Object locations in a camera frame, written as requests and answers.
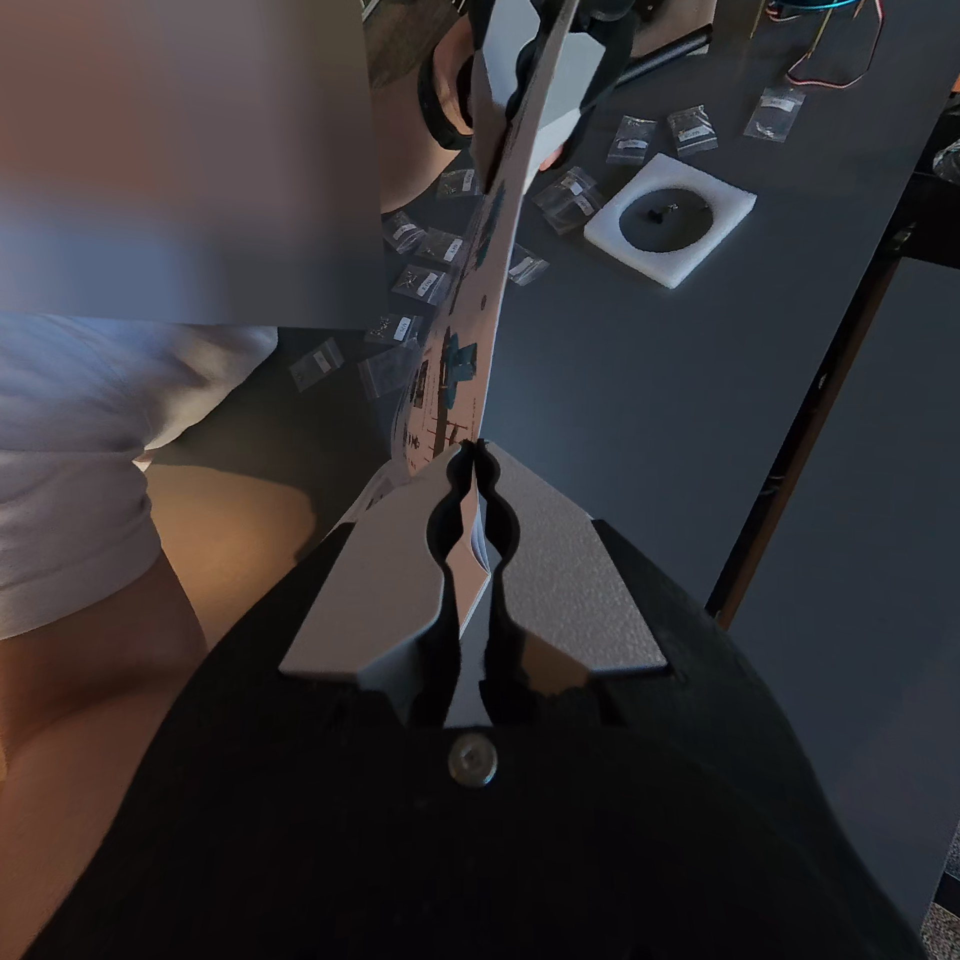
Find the white square foam block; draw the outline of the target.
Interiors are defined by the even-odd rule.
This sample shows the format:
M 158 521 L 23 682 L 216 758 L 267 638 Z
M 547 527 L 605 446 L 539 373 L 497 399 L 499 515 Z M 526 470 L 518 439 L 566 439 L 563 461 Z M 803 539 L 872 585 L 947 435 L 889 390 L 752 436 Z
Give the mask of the white square foam block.
M 713 226 L 702 239 L 684 249 L 652 253 L 631 246 L 619 228 L 619 218 L 644 194 L 680 187 L 702 196 L 713 213 Z M 601 252 L 657 283 L 673 290 L 711 254 L 753 210 L 757 197 L 716 177 L 658 154 L 632 177 L 611 200 L 592 216 L 583 229 L 584 239 Z

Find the person's left hand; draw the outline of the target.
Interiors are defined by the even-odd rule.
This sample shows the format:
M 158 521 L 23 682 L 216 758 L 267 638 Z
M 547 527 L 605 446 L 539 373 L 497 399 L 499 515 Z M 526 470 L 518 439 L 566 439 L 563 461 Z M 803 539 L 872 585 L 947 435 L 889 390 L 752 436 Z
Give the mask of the person's left hand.
M 464 114 L 458 81 L 467 76 L 466 65 L 474 55 L 473 29 L 469 18 L 461 17 L 440 38 L 432 54 L 433 84 L 444 116 L 460 135 L 470 137 L 472 120 Z

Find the person's left forearm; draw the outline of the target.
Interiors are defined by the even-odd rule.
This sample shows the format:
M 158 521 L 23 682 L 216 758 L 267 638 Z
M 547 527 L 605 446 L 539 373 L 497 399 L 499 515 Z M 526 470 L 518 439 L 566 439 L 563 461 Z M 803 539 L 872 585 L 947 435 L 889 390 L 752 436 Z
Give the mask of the person's left forearm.
M 454 159 L 434 138 L 420 106 L 417 75 L 376 91 L 372 98 L 379 210 L 394 212 L 420 196 Z

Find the scattered small hardware bags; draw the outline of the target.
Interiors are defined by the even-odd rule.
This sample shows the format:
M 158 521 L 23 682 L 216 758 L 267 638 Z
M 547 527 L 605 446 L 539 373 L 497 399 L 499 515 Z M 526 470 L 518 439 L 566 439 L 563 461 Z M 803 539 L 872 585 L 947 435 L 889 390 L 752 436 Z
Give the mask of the scattered small hardware bags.
M 790 86 L 765 89 L 746 128 L 746 136 L 784 141 L 792 123 L 791 119 L 786 119 L 786 115 L 793 113 L 804 98 L 803 92 Z M 715 148 L 715 129 L 702 106 L 678 111 L 669 117 L 668 122 L 679 156 L 685 157 Z M 629 138 L 627 133 L 638 134 L 643 129 L 654 129 L 655 126 L 654 122 L 623 117 L 617 136 L 611 144 L 609 158 L 620 162 L 620 155 L 626 154 L 629 149 L 645 147 L 646 140 Z M 421 232 L 419 238 L 422 253 L 428 252 L 430 244 L 434 244 L 444 265 L 455 266 L 459 263 L 463 238 L 437 230 Z M 529 253 L 514 254 L 510 260 L 515 262 L 515 266 L 509 268 L 508 279 L 517 285 L 527 284 L 547 267 L 546 261 Z M 409 265 L 399 277 L 405 291 L 414 294 L 425 306 L 431 306 L 432 300 L 441 300 L 447 293 L 451 280 L 452 276 L 448 272 L 427 270 L 419 265 Z M 366 332 L 365 341 L 393 350 L 408 345 L 418 346 L 418 333 L 424 322 L 424 318 L 416 314 L 390 314 L 380 318 L 376 327 Z M 290 373 L 297 389 L 303 391 L 340 369 L 344 363 L 345 359 L 337 342 L 329 338 L 290 366 Z

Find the person's right forearm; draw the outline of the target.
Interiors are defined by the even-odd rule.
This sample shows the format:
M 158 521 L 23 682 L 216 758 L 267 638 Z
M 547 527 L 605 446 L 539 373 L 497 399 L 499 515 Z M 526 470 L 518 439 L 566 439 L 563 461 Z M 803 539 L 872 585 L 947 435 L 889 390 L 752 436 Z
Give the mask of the person's right forearm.
M 146 476 L 173 558 L 2 640 L 2 958 L 20 958 L 57 910 L 186 681 L 316 528 L 291 485 L 186 465 Z

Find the printed instruction sheet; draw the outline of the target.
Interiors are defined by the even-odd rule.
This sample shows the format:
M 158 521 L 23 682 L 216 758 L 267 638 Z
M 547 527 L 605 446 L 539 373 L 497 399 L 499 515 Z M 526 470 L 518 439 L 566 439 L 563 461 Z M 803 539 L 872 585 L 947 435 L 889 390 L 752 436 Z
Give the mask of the printed instruction sheet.
M 498 321 L 524 194 L 541 167 L 530 167 L 537 126 L 555 63 L 578 2 L 563 2 L 507 132 L 499 167 L 463 234 L 425 346 L 403 390 L 390 434 L 390 461 L 375 475 L 402 486 L 446 450 L 479 438 Z

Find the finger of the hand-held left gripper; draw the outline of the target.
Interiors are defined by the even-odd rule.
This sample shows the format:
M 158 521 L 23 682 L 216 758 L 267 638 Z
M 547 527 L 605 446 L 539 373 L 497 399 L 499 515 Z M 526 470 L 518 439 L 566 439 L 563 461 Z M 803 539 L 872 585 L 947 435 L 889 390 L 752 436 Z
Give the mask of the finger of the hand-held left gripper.
M 478 51 L 471 68 L 471 157 L 482 189 L 491 189 L 507 138 L 507 107 L 518 89 L 517 53 Z
M 534 167 L 541 167 L 570 138 L 604 53 L 604 46 L 584 31 L 564 38 L 536 127 Z

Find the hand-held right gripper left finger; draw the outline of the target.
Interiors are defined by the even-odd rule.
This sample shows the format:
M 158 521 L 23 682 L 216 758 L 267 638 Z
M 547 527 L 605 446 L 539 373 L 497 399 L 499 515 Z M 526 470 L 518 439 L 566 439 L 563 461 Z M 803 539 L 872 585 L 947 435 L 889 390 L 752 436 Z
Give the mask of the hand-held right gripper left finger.
M 416 643 L 440 619 L 446 570 L 460 615 L 474 607 L 473 465 L 451 447 L 357 515 L 279 670 L 355 685 L 417 685 Z

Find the black round disc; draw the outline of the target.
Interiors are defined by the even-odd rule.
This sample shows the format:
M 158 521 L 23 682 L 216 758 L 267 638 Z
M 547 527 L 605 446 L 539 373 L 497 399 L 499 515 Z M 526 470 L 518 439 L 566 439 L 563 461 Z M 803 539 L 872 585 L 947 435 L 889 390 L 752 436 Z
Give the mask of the black round disc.
M 714 225 L 704 198 L 689 189 L 668 187 L 635 199 L 619 218 L 619 229 L 634 248 L 652 254 L 683 250 Z

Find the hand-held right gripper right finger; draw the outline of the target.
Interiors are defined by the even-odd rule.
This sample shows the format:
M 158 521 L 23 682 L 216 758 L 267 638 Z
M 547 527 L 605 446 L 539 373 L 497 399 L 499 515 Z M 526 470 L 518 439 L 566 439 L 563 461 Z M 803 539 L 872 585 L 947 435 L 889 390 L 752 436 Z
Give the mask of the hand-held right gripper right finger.
M 661 671 L 666 656 L 594 519 L 495 443 L 482 443 L 495 630 L 516 630 L 531 677 L 620 677 Z

